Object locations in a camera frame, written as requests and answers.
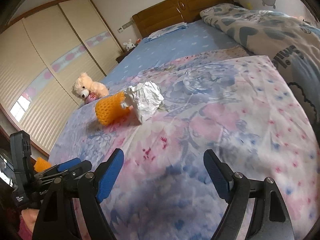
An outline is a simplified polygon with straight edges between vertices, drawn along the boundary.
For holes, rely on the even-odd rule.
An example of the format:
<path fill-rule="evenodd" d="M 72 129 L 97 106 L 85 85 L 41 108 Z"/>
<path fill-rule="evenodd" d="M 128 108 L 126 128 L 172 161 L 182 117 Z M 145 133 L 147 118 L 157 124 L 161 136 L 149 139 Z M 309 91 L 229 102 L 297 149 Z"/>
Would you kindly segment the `pink sleeve forearm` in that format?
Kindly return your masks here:
<path fill-rule="evenodd" d="M 20 216 L 20 225 L 19 225 L 18 235 L 23 240 L 32 240 L 32 232 L 27 227 L 22 216 Z"/>

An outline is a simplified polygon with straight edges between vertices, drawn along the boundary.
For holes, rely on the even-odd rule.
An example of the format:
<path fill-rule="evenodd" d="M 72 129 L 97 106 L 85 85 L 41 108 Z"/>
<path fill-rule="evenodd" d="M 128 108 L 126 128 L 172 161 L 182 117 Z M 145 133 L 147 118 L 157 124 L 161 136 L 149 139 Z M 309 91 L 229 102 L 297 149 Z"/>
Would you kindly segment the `left hand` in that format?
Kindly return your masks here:
<path fill-rule="evenodd" d="M 34 226 L 37 220 L 37 216 L 39 214 L 38 209 L 25 209 L 22 210 L 22 218 L 23 221 L 30 232 L 33 232 Z"/>

